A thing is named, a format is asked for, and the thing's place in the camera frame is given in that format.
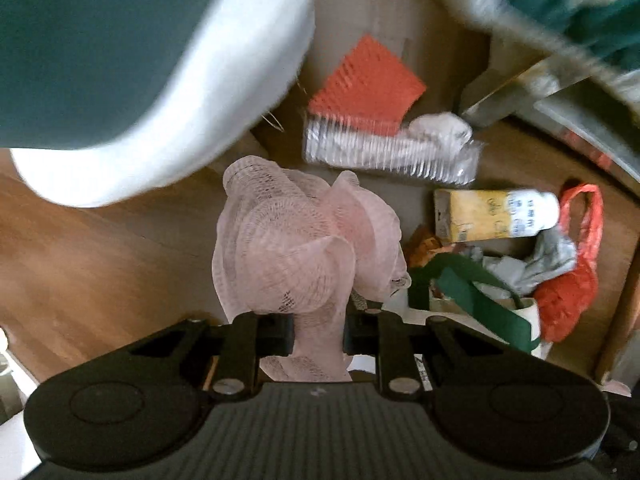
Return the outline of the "pink mesh bath sponge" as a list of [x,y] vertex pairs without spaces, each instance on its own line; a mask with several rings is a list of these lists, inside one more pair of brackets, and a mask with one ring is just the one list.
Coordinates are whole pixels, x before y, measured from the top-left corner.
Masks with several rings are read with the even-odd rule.
[[350,296],[382,304],[411,283],[396,212],[349,170],[328,183],[246,156],[222,185],[212,272],[227,320],[292,315],[292,353],[263,358],[262,370],[278,382],[347,382]]

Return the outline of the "teal plastic trash bin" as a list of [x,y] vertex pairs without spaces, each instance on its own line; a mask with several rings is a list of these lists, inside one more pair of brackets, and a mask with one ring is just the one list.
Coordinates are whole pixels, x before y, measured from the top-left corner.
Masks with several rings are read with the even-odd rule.
[[1,0],[2,148],[111,141],[154,104],[212,0]]

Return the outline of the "white printed tote bag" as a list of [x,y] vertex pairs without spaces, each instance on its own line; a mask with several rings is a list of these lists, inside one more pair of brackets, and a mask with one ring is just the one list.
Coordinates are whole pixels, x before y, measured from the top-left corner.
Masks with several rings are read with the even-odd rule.
[[407,299],[399,306],[405,320],[421,322],[427,313],[448,314],[531,356],[547,356],[537,301],[518,296],[470,258],[443,252],[409,275]]

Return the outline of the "orange snack wrapper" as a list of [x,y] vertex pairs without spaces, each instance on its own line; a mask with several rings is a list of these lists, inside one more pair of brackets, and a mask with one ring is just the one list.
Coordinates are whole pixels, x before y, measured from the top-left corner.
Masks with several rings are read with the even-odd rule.
[[404,246],[407,268],[423,268],[435,256],[453,250],[454,246],[445,245],[428,226],[419,226]]

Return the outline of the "yellow white small bottle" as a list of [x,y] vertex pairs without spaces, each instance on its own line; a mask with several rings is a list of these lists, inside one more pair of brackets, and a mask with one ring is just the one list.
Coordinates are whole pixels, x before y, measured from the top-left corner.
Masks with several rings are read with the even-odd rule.
[[530,188],[520,190],[436,190],[435,233],[448,243],[533,237],[554,228],[558,198]]

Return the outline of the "red plastic bag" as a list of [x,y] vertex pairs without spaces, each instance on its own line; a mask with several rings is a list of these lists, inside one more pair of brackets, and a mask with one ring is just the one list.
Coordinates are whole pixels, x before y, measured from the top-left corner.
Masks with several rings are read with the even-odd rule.
[[557,278],[542,282],[534,291],[537,301],[541,338],[560,342],[577,325],[582,312],[598,293],[597,258],[603,235],[603,198],[596,184],[581,183],[568,188],[560,198],[560,232],[570,232],[570,203],[586,194],[586,209],[580,224],[577,262],[574,268]]

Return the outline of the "grey crumpled paper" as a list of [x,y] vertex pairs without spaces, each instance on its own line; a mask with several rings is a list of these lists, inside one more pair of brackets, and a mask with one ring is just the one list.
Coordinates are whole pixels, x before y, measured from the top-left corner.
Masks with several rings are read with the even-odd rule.
[[466,246],[462,255],[479,263],[518,296],[528,296],[541,283],[567,274],[577,266],[576,244],[557,228],[540,232],[533,255],[524,260],[510,256],[485,256],[478,246]]

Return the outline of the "clear plastic wrapper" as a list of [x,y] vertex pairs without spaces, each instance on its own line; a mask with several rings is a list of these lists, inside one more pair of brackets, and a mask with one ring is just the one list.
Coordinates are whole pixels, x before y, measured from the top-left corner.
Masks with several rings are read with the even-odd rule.
[[451,113],[422,115],[398,129],[384,122],[358,127],[352,119],[308,115],[303,140],[310,164],[457,186],[475,180],[484,147],[472,127]]

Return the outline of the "red mesh net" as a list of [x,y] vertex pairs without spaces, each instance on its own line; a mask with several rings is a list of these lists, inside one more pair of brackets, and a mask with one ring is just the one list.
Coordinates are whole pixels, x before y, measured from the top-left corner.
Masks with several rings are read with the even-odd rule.
[[311,116],[376,136],[396,136],[426,85],[378,40],[360,38],[310,99]]

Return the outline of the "white round low stool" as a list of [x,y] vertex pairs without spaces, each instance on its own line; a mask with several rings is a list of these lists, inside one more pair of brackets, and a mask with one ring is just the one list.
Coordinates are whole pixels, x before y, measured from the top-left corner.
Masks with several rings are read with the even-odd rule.
[[117,138],[88,148],[6,148],[44,200],[111,205],[177,182],[275,107],[314,36],[314,0],[212,0],[165,88]]

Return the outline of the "metal bed frame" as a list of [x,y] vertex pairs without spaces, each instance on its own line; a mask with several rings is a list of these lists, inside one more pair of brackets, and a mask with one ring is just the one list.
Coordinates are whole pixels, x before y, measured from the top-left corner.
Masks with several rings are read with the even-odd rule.
[[514,116],[639,193],[638,120],[585,72],[556,56],[504,75],[486,70],[462,91],[458,114],[477,128]]

